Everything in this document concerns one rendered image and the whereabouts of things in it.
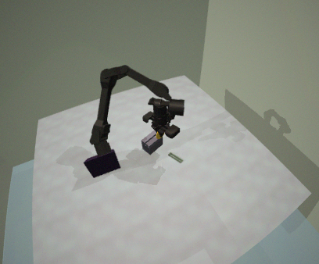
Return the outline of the green rectangular frame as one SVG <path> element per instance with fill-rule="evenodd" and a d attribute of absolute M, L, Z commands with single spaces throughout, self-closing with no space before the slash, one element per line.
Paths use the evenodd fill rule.
<path fill-rule="evenodd" d="M 183 162 L 183 161 L 184 161 L 184 160 L 178 158 L 176 155 L 174 155 L 174 154 L 171 153 L 171 152 L 170 152 L 168 155 L 169 155 L 171 158 L 173 158 L 173 159 L 175 159 L 176 161 L 178 161 L 178 162 Z M 176 159 L 175 157 L 176 157 L 177 159 Z M 179 161 L 178 159 L 179 159 L 180 161 Z"/>

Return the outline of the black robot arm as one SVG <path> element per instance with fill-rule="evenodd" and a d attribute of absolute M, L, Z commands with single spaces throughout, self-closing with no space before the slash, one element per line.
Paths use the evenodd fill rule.
<path fill-rule="evenodd" d="M 151 98 L 148 102 L 148 105 L 153 105 L 153 112 L 156 116 L 164 116 L 168 112 L 169 115 L 167 116 L 167 120 L 168 123 L 170 123 L 170 121 L 174 119 L 175 115 L 184 115 L 184 100 L 172 99 L 169 95 L 169 88 L 167 85 L 151 80 L 147 76 L 143 76 L 126 65 L 113 67 L 111 69 L 104 69 L 100 73 L 102 92 L 97 120 L 93 125 L 90 138 L 91 144 L 95 146 L 95 150 L 98 155 L 97 157 L 105 155 L 112 150 L 109 143 L 107 143 L 111 127 L 111 124 L 108 124 L 107 121 L 109 101 L 111 92 L 117 80 L 125 76 L 129 76 L 131 79 L 135 79 L 137 82 L 145 85 L 155 96 L 159 97 Z M 165 101 L 162 98 L 168 101 Z"/>

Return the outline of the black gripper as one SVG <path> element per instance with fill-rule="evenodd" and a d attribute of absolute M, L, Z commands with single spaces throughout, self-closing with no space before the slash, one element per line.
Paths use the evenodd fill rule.
<path fill-rule="evenodd" d="M 180 133 L 180 128 L 175 125 L 170 126 L 167 120 L 168 115 L 169 113 L 167 112 L 164 116 L 156 116 L 154 112 L 149 111 L 142 117 L 142 119 L 146 123 L 149 120 L 152 120 L 151 127 L 155 132 L 158 132 L 161 137 L 165 133 L 165 135 L 172 139 Z"/>

